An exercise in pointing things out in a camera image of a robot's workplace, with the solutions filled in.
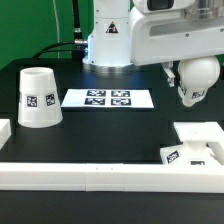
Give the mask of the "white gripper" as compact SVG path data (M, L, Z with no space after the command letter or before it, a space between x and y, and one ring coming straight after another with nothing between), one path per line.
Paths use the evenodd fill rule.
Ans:
M224 54L224 16L191 20L184 12L143 14L136 7L129 17L129 56L137 66L162 63L170 87L175 86L172 61Z

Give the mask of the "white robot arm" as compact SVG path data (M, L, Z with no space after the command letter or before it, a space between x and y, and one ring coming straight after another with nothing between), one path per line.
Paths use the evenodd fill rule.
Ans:
M83 63L107 73L180 63L184 83L213 84L224 54L224 0L93 0L94 28Z

